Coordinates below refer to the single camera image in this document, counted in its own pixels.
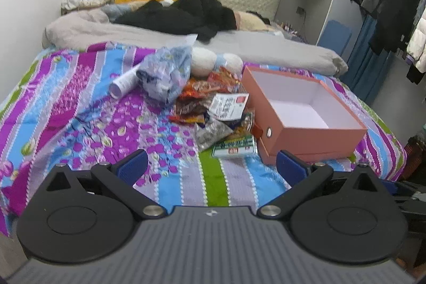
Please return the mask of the pink cardboard box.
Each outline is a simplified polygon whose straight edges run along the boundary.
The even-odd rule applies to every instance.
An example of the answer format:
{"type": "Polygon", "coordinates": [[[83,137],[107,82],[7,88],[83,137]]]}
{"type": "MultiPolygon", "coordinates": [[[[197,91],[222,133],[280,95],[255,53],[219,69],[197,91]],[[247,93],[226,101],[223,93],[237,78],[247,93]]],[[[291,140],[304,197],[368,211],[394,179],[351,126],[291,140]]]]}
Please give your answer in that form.
{"type": "Polygon", "coordinates": [[[315,78],[247,67],[242,85],[261,129],[262,162],[273,165],[285,150],[304,162],[348,157],[367,133],[352,110],[315,78]]]}

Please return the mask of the green white snack box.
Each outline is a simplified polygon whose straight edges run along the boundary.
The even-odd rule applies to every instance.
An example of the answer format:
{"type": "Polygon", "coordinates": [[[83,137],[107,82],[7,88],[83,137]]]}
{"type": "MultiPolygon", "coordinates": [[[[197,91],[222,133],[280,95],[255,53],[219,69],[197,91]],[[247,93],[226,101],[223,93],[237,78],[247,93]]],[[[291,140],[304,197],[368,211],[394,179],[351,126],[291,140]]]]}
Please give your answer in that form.
{"type": "Polygon", "coordinates": [[[212,156],[218,159],[232,159],[257,154],[256,140],[252,135],[216,143],[212,149],[212,156]]]}

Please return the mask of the colourful floral bed sheet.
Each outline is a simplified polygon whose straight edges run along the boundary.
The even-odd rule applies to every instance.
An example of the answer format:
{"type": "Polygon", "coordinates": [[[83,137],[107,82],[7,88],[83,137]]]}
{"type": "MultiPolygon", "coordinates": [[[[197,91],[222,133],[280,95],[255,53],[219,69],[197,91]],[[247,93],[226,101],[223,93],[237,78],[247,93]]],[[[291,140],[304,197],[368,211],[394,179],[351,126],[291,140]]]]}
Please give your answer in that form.
{"type": "Polygon", "coordinates": [[[120,100],[110,83],[141,62],[149,48],[98,43],[80,53],[47,49],[1,104],[1,232],[29,203],[56,164],[86,170],[137,149],[148,169],[135,188],[165,208],[176,205],[258,208],[287,183],[257,155],[216,159],[199,152],[190,125],[136,89],[120,100]]]}

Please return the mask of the grey seed snack packet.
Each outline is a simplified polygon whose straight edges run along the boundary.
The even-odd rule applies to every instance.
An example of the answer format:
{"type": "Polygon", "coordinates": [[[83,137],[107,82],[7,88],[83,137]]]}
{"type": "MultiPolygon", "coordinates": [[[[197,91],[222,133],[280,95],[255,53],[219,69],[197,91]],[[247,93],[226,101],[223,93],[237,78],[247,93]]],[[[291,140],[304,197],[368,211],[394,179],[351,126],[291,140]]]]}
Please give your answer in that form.
{"type": "Polygon", "coordinates": [[[210,118],[203,127],[195,125],[194,137],[198,150],[205,151],[232,133],[233,130],[224,122],[210,118]]]}

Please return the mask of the white cylindrical bottle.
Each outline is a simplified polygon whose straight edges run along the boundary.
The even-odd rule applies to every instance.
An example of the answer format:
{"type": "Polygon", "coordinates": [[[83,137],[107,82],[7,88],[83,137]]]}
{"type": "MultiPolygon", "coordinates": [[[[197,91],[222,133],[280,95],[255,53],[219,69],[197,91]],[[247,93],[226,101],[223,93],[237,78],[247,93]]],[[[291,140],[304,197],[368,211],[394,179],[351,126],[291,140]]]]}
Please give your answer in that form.
{"type": "Polygon", "coordinates": [[[132,67],[127,72],[113,80],[109,85],[108,91],[112,98],[119,100],[125,97],[129,92],[135,89],[138,85],[137,71],[139,64],[132,67]]]}

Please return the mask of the white red paper packet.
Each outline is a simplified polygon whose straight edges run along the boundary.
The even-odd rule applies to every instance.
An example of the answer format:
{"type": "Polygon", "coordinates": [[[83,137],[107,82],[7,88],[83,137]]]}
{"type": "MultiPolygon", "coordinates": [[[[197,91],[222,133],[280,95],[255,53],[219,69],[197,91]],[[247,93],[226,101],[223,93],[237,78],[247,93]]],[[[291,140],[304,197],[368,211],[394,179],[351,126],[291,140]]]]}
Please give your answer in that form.
{"type": "Polygon", "coordinates": [[[216,94],[208,108],[215,119],[227,122],[241,119],[249,94],[216,94]]]}

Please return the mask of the red orange snack packet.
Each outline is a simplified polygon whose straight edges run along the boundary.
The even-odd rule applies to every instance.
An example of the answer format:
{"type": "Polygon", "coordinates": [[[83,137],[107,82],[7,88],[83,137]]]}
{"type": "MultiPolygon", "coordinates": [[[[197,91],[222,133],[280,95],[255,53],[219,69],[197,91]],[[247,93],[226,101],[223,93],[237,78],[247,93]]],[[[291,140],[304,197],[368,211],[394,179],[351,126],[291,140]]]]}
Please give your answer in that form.
{"type": "Polygon", "coordinates": [[[206,79],[192,77],[176,99],[168,119],[180,124],[204,124],[214,96],[235,93],[239,85],[239,76],[224,67],[212,71],[206,79]]]}

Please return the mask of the blue plastic tissue bag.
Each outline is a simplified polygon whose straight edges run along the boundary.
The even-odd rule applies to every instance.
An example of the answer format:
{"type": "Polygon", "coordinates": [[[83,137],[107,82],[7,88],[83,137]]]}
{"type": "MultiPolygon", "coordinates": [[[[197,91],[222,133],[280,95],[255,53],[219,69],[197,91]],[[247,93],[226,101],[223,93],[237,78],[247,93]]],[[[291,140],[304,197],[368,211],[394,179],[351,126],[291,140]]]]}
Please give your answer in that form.
{"type": "Polygon", "coordinates": [[[165,46],[146,56],[137,68],[139,85],[154,100],[165,105],[181,94],[191,75],[191,57],[197,35],[179,46],[165,46]]]}

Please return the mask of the blue curtain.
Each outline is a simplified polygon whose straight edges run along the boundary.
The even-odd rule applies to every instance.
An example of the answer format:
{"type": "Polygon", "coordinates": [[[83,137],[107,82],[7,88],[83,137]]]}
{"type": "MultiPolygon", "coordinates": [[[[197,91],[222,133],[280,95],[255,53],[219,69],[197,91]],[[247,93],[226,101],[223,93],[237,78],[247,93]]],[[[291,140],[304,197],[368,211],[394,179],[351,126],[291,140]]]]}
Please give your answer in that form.
{"type": "Polygon", "coordinates": [[[376,25],[377,21],[367,15],[347,61],[349,70],[341,78],[352,92],[369,106],[377,97],[393,62],[389,52],[383,51],[377,55],[369,46],[376,25]]]}

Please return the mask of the white blue plush toy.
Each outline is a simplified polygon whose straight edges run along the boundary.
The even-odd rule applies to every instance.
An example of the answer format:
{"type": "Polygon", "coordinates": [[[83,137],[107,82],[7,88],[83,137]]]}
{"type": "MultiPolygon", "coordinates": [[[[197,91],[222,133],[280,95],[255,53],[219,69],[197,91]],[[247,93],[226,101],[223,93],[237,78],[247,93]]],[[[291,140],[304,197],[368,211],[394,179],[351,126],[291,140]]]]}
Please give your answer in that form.
{"type": "Polygon", "coordinates": [[[212,71],[221,67],[231,73],[241,75],[243,60],[233,53],[217,54],[207,48],[193,48],[191,53],[191,75],[197,78],[207,78],[212,71]]]}

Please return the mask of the grey duvet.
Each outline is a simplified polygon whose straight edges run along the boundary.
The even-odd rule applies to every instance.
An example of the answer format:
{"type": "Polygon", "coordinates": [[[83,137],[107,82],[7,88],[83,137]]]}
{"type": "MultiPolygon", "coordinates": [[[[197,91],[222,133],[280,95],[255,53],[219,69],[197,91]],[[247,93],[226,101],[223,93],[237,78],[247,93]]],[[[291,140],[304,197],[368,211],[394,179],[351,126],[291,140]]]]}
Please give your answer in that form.
{"type": "MultiPolygon", "coordinates": [[[[114,42],[141,48],[181,46],[184,35],[170,35],[137,27],[110,23],[100,8],[89,11],[73,11],[50,23],[43,32],[44,49],[86,50],[96,43],[114,42]]],[[[242,60],[261,65],[277,65],[287,68],[303,68],[325,76],[341,76],[349,67],[333,50],[298,43],[272,32],[230,31],[219,32],[209,43],[196,41],[215,53],[233,53],[242,60]]]]}

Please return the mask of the black clothing pile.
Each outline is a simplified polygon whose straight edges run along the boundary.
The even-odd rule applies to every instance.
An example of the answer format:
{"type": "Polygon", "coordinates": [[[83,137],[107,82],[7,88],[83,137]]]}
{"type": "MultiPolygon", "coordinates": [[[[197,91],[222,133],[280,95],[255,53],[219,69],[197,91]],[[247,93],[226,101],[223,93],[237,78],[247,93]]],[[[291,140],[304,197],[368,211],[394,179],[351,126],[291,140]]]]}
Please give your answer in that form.
{"type": "Polygon", "coordinates": [[[151,0],[114,23],[172,35],[195,34],[202,43],[218,32],[237,29],[234,11],[218,0],[177,0],[170,6],[151,0]]]}

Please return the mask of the hanging black coat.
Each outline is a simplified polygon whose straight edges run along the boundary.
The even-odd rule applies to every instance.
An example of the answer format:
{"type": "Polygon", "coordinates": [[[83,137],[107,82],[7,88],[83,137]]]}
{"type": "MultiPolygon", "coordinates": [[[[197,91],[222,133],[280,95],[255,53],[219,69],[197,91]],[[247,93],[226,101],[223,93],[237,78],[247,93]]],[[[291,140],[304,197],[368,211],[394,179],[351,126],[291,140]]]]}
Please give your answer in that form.
{"type": "Polygon", "coordinates": [[[384,0],[369,46],[374,54],[407,47],[420,0],[384,0]]]}

